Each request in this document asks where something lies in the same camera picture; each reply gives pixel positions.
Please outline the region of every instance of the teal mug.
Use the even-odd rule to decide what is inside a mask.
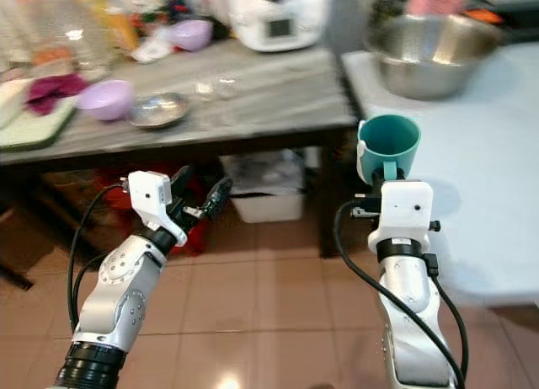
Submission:
[[[360,122],[357,139],[357,173],[372,184],[372,174],[378,168],[383,169],[385,180],[396,180],[398,168],[408,176],[421,130],[406,117],[381,115]]]

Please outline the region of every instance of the kitchen counter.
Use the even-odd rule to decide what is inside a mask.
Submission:
[[[220,77],[235,81],[233,96],[198,103],[195,84],[206,79],[216,82]],[[167,155],[166,149],[171,147],[353,129],[356,125],[337,84],[334,58],[321,46],[259,54],[228,40],[149,65],[128,63],[117,67],[110,78],[132,82],[139,96],[185,94],[192,103],[189,118],[165,130],[143,131],[127,121],[103,123],[77,113],[53,145],[3,152],[2,168],[91,168],[104,155],[121,161],[135,152],[138,157],[144,153]]]
[[[539,299],[539,44],[502,48],[460,94],[417,101],[390,94],[367,52],[344,56],[367,117],[415,119],[422,140],[411,179],[435,192],[431,233],[440,277],[456,301],[506,305]]]

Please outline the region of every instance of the small steel dish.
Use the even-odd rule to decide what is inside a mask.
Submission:
[[[156,93],[139,98],[131,111],[130,122],[144,129],[160,129],[182,120],[188,101],[178,93]]]

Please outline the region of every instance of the plastic bag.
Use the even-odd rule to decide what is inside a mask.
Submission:
[[[232,195],[296,194],[303,189],[303,161],[293,151],[222,157],[234,185]]]

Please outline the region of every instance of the maroon cloth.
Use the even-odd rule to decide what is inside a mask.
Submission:
[[[56,101],[75,96],[87,86],[88,83],[76,73],[43,77],[30,85],[26,106],[38,115],[47,115],[54,110]]]

